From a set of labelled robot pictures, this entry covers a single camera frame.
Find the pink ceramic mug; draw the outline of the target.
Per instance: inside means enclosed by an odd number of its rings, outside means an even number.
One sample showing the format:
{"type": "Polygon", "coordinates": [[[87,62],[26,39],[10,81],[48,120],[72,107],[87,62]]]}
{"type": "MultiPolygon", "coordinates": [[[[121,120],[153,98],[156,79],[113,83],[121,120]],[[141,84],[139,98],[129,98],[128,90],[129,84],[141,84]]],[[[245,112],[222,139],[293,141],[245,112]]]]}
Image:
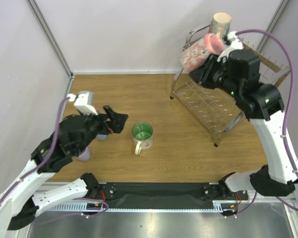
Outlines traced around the pink ceramic mug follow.
{"type": "Polygon", "coordinates": [[[186,72],[192,72],[203,65],[211,54],[220,55],[223,51],[222,39],[208,33],[181,54],[180,63],[186,72]]]}

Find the green interior white mug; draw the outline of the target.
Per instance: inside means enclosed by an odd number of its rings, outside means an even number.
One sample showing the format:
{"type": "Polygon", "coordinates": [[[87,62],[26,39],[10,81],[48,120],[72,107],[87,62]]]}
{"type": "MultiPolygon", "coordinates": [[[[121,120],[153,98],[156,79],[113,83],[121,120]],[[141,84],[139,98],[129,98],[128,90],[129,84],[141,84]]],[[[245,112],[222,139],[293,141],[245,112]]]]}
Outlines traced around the green interior white mug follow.
{"type": "Polygon", "coordinates": [[[135,154],[153,145],[153,127],[147,122],[138,122],[132,127],[132,137],[135,144],[135,154]]]}

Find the cream patterned ceramic mug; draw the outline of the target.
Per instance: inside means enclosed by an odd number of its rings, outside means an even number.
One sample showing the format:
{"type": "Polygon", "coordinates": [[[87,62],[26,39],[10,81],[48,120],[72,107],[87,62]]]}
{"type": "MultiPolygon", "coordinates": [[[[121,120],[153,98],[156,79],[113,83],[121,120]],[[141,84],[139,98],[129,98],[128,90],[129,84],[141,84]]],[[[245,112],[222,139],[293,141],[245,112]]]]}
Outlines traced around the cream patterned ceramic mug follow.
{"type": "Polygon", "coordinates": [[[225,12],[215,13],[209,26],[209,33],[223,38],[229,32],[232,16],[225,12]]]}

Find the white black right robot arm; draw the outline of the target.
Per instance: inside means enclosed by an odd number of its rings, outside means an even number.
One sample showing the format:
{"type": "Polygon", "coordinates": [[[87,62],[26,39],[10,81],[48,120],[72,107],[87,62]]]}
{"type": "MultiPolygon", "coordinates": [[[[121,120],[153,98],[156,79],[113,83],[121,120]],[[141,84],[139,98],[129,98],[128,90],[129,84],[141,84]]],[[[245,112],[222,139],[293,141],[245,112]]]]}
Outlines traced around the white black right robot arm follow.
{"type": "Polygon", "coordinates": [[[260,58],[249,49],[233,50],[224,59],[211,54],[198,69],[189,73],[198,85],[221,89],[235,100],[255,128],[264,149],[267,164],[258,170],[226,175],[221,179],[219,195],[231,199],[237,191],[254,190],[263,196],[284,197],[298,183],[298,161],[290,158],[291,146],[283,140],[285,106],[280,91],[260,81],[260,58]]]}

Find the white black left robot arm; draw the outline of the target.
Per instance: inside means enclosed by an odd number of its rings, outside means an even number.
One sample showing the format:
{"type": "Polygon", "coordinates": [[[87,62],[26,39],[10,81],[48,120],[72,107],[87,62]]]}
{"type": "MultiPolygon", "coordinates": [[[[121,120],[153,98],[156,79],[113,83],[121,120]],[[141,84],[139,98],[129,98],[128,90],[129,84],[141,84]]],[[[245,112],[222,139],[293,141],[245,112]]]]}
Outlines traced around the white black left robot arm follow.
{"type": "Polygon", "coordinates": [[[92,173],[59,189],[37,193],[37,189],[79,156],[99,134],[121,133],[128,119],[103,106],[105,112],[69,115],[56,124],[52,135],[32,152],[25,168],[6,191],[0,194],[2,231],[24,228],[47,209],[72,199],[94,199],[99,182],[92,173]]]}

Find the blue plastic cup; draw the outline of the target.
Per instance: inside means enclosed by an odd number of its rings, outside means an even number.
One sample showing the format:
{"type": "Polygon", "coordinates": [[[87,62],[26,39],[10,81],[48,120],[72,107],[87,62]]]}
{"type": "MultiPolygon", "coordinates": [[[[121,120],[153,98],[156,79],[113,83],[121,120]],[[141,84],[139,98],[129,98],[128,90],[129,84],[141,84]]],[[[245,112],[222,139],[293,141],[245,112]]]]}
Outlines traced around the blue plastic cup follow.
{"type": "Polygon", "coordinates": [[[98,134],[96,137],[98,140],[104,141],[105,139],[107,139],[107,135],[104,134],[98,134]]]}

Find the lilac plastic cup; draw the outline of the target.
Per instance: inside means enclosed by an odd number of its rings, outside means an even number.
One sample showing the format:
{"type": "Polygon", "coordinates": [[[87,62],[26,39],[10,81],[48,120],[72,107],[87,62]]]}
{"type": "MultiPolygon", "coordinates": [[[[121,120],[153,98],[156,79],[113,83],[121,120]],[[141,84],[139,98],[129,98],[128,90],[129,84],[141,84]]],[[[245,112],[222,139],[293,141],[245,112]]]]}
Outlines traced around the lilac plastic cup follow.
{"type": "Polygon", "coordinates": [[[83,161],[83,162],[87,162],[88,160],[90,160],[91,158],[91,153],[90,153],[90,149],[88,147],[86,147],[78,156],[78,160],[83,161]]]}

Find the white object bottom left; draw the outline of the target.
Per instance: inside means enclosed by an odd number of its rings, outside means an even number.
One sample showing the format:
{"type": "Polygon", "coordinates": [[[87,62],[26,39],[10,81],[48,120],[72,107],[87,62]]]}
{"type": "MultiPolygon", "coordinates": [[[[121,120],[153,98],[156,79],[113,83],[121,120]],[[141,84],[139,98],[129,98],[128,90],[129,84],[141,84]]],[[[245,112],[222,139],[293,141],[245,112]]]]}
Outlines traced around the white object bottom left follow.
{"type": "Polygon", "coordinates": [[[8,199],[0,204],[0,238],[5,237],[13,215],[13,200],[8,199]]]}

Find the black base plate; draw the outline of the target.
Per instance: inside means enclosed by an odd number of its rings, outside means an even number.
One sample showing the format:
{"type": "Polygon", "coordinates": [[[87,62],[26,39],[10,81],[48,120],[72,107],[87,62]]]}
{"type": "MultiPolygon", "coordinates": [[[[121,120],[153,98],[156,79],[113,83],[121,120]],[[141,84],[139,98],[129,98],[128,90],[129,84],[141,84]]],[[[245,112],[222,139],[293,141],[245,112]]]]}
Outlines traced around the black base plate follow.
{"type": "Polygon", "coordinates": [[[233,200],[241,202],[248,200],[246,191],[237,195],[225,191],[218,183],[207,182],[107,182],[99,185],[96,199],[115,203],[144,203],[189,201],[233,200]]]}

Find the aluminium slotted rail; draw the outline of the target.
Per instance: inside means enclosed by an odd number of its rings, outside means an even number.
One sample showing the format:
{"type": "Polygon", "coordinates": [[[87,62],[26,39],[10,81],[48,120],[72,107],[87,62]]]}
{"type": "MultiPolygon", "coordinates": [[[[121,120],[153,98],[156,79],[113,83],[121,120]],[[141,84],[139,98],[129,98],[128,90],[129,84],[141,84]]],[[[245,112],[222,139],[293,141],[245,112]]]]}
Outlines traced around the aluminium slotted rail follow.
{"type": "Polygon", "coordinates": [[[248,203],[248,201],[237,204],[233,200],[215,200],[215,201],[201,201],[192,203],[189,201],[176,201],[176,202],[144,202],[144,203],[115,203],[114,201],[108,201],[107,205],[103,205],[100,202],[92,201],[77,201],[66,202],[60,205],[56,205],[49,208],[48,211],[53,212],[82,212],[82,213],[96,213],[108,209],[108,212],[206,212],[206,213],[222,213],[226,211],[235,212],[242,205],[248,203]]]}

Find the aluminium right corner post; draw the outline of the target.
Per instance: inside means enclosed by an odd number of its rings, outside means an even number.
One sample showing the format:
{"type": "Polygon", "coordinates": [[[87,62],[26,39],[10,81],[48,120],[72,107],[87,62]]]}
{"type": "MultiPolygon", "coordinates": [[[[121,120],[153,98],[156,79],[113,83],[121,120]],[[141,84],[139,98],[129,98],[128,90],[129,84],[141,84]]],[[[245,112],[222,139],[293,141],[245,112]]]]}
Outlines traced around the aluminium right corner post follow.
{"type": "MultiPolygon", "coordinates": [[[[274,29],[276,28],[279,20],[282,18],[283,14],[285,13],[285,11],[286,11],[286,9],[287,9],[290,2],[291,2],[290,0],[282,0],[279,3],[273,17],[271,18],[271,20],[270,20],[270,22],[269,22],[269,24],[266,28],[267,32],[273,33],[274,29]]],[[[260,40],[260,42],[259,42],[259,44],[256,48],[256,51],[258,53],[262,53],[268,39],[269,39],[268,36],[266,36],[266,35],[262,36],[262,38],[261,38],[261,40],[260,40]]]]}

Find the aluminium corner post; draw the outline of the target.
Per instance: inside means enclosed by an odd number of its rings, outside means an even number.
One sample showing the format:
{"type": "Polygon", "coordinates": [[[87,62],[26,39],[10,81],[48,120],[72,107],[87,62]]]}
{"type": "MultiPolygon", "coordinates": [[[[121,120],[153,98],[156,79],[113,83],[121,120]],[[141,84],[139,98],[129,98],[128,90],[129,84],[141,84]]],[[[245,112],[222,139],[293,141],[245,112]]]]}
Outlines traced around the aluminium corner post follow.
{"type": "MultiPolygon", "coordinates": [[[[282,18],[283,14],[285,13],[285,11],[286,11],[286,9],[287,9],[290,2],[291,2],[290,0],[282,0],[279,3],[273,17],[271,18],[271,20],[270,20],[270,22],[269,22],[269,24],[266,28],[267,32],[273,33],[274,29],[276,28],[279,20],[282,18]]],[[[268,36],[266,36],[266,35],[262,36],[262,38],[261,38],[261,40],[260,40],[260,42],[259,42],[259,44],[256,48],[256,51],[258,53],[262,53],[268,39],[269,39],[268,36]]]]}
{"type": "Polygon", "coordinates": [[[26,3],[28,4],[30,10],[32,11],[35,19],[37,20],[39,26],[41,27],[43,34],[45,35],[45,37],[48,40],[48,43],[50,44],[52,50],[54,51],[56,57],[58,58],[61,66],[63,67],[64,71],[66,72],[67,76],[69,77],[69,79],[73,78],[73,73],[69,67],[69,64],[67,63],[64,54],[59,46],[59,44],[57,43],[54,34],[52,33],[49,24],[47,22],[47,20],[45,19],[37,1],[35,0],[26,0],[26,3]]]}

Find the aluminium left corner post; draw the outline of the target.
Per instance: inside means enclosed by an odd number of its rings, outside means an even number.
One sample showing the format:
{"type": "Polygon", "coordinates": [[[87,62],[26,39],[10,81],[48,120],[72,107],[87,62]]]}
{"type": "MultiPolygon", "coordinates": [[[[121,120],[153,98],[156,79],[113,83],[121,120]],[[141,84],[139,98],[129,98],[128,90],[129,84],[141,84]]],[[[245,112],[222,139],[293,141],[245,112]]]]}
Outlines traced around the aluminium left corner post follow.
{"type": "Polygon", "coordinates": [[[32,11],[35,19],[37,20],[39,26],[41,27],[43,34],[45,35],[45,37],[48,40],[48,43],[50,44],[52,50],[54,51],[56,57],[58,58],[61,66],[63,67],[64,71],[66,72],[67,76],[69,77],[69,79],[73,78],[73,73],[69,67],[69,64],[67,63],[64,54],[59,46],[59,44],[57,43],[54,34],[52,33],[49,24],[47,22],[47,20],[45,19],[37,1],[35,0],[26,0],[26,3],[28,4],[30,10],[32,11]]]}

